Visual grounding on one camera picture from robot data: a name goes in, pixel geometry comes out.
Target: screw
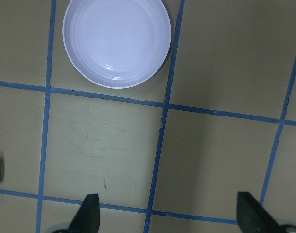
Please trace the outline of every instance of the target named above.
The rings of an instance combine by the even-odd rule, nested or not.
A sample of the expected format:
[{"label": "screw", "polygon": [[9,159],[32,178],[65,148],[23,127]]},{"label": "screw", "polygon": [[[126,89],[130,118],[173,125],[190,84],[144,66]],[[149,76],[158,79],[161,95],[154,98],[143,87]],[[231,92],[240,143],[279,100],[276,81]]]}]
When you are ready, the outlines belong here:
[{"label": "screw", "polygon": [[286,228],[286,232],[287,233],[296,233],[296,228],[294,228],[294,227],[287,227]]}]

